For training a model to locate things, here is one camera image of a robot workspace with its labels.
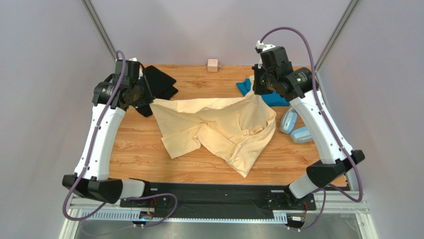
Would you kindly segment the blue t shirt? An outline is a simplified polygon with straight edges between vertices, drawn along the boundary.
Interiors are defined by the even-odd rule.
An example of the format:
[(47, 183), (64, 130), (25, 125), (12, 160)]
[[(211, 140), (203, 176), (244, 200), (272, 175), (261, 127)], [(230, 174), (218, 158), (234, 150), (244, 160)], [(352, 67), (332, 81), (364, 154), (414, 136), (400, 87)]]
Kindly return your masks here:
[[(245, 78), (244, 81), (236, 83), (236, 86), (244, 97), (248, 92), (251, 91), (253, 84), (250, 78)], [(290, 105), (285, 98), (282, 98), (275, 92), (272, 94), (261, 95), (261, 97), (263, 101), (270, 107), (288, 107)]]

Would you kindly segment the beige t shirt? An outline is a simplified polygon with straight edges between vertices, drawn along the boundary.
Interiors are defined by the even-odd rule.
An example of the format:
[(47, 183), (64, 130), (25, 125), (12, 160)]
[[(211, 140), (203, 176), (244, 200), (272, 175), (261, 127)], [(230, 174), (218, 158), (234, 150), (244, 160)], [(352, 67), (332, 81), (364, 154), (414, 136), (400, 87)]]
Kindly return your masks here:
[(156, 99), (150, 107), (170, 158), (204, 147), (244, 178), (276, 131), (276, 112), (252, 90), (237, 98)]

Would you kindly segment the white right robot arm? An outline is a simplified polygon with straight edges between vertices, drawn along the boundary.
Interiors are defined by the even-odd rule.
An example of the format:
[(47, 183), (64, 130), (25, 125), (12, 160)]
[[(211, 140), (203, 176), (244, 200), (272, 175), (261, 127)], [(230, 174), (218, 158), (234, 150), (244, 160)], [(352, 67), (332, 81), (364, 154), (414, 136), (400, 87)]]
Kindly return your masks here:
[(357, 164), (364, 160), (364, 153), (354, 150), (337, 129), (322, 100), (314, 72), (308, 68), (294, 71), (292, 67), (264, 69), (260, 64), (255, 64), (252, 69), (253, 92), (259, 95), (275, 92), (284, 97), (304, 121), (318, 149), (319, 161), (308, 166), (305, 174), (288, 186), (288, 194), (302, 199), (353, 170), (359, 196), (350, 199), (360, 202), (363, 187)]

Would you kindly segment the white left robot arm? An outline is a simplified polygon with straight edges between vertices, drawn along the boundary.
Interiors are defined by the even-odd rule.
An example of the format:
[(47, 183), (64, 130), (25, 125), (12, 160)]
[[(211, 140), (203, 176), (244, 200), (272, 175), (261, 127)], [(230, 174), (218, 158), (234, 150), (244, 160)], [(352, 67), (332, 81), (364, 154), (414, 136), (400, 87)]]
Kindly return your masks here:
[(62, 179), (62, 185), (76, 195), (110, 204), (144, 193), (143, 180), (110, 178), (109, 163), (117, 130), (129, 106), (139, 108), (154, 99), (144, 79), (125, 77), (114, 95), (116, 86), (117, 77), (113, 77), (95, 87), (92, 122), (82, 157), (74, 173)]

